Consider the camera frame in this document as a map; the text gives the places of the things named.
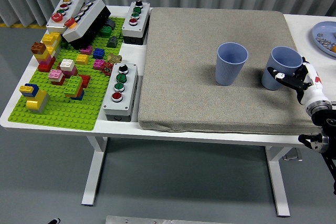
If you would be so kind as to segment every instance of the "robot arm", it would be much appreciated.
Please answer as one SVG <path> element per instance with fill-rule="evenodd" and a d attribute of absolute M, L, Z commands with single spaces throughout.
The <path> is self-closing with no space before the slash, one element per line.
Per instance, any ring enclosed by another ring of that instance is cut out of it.
<path fill-rule="evenodd" d="M 300 135 L 299 141 L 306 147 L 321 153 L 328 169 L 333 176 L 334 194 L 336 195 L 336 110 L 332 109 L 332 103 L 323 94 L 322 82 L 313 65 L 303 57 L 303 64 L 293 76 L 286 75 L 272 67 L 268 72 L 279 83 L 296 90 L 297 99 L 304 105 L 306 112 L 316 126 L 320 126 L 321 132 L 317 135 Z"/>

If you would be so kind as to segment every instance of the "button box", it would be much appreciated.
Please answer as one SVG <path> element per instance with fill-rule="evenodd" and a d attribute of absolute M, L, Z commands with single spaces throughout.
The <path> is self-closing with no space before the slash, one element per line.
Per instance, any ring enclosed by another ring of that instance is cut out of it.
<path fill-rule="evenodd" d="M 138 86 L 138 67 L 136 64 L 115 63 L 103 100 L 107 120 L 130 122 Z"/>

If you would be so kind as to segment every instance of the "red button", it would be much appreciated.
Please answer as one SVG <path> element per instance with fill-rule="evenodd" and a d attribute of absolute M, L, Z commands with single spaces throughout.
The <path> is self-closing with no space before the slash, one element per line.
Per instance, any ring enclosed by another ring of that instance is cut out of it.
<path fill-rule="evenodd" d="M 61 4 L 59 7 L 60 7 L 61 9 L 63 9 L 63 10 L 67 10 L 67 9 L 69 9 L 69 7 L 68 7 L 67 4 Z"/>
<path fill-rule="evenodd" d="M 112 95 L 113 102 L 120 102 L 122 100 L 122 94 L 120 92 L 115 92 Z"/>
<path fill-rule="evenodd" d="M 138 20 L 136 18 L 131 18 L 129 23 L 131 26 L 136 26 L 138 24 Z"/>
<path fill-rule="evenodd" d="M 74 18 L 69 18 L 67 21 L 65 21 L 64 25 L 66 27 L 70 27 L 75 23 L 75 19 Z"/>
<path fill-rule="evenodd" d="M 55 22 L 60 22 L 63 19 L 63 15 L 61 13 L 54 13 L 51 16 L 51 19 Z"/>

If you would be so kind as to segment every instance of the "table leg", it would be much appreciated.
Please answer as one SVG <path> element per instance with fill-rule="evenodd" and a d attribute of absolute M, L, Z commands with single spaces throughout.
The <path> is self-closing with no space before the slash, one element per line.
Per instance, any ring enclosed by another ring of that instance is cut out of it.
<path fill-rule="evenodd" d="M 82 205 L 93 206 L 96 197 L 97 185 L 99 182 L 99 175 L 101 165 L 104 160 L 104 154 L 107 144 L 107 137 L 87 136 L 90 144 L 94 148 L 92 163 L 86 182 Z"/>
<path fill-rule="evenodd" d="M 280 217 L 290 216 L 285 187 L 283 185 L 284 182 L 282 181 L 282 175 L 279 165 L 279 159 L 286 155 L 290 151 L 290 149 L 290 147 L 265 147 L 275 204 L 278 216 Z"/>

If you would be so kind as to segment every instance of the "gray floor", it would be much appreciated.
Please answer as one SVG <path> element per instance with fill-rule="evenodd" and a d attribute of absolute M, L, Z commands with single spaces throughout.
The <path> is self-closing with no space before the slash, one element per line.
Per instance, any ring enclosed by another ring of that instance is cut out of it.
<path fill-rule="evenodd" d="M 43 30 L 0 28 L 0 112 Z M 93 148 L 86 137 L 0 128 L 0 223 L 105 223 L 107 215 L 223 223 L 336 223 L 322 157 L 281 161 L 291 217 L 277 217 L 264 149 L 109 140 L 93 207 L 81 205 Z"/>

